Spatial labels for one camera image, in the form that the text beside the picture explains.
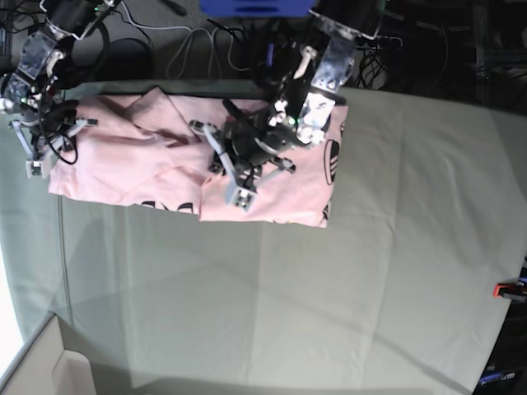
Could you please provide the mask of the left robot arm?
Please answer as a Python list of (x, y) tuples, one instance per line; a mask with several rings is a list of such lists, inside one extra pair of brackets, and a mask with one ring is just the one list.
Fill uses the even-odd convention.
[(288, 37), (289, 58), (262, 109), (245, 112), (224, 99), (229, 118), (221, 127), (190, 122), (212, 148), (208, 171), (229, 179), (228, 195), (253, 197), (272, 178), (295, 173), (285, 151), (324, 141), (338, 90), (352, 76), (356, 41), (377, 36), (385, 8), (384, 1), (319, 2), (305, 27)]

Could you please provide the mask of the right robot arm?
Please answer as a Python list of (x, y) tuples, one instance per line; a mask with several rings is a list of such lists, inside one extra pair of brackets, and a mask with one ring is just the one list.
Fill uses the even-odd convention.
[[(119, 5), (117, 1), (42, 1), (44, 24), (23, 44), (16, 68), (1, 80), (1, 112), (13, 114), (11, 126), (31, 161), (55, 156), (74, 165), (76, 135), (96, 125), (94, 119), (77, 114), (78, 100), (64, 100), (60, 94), (92, 81), (110, 51), (110, 34), (105, 18)], [(99, 31), (102, 49), (89, 67), (72, 60), (75, 43)]]

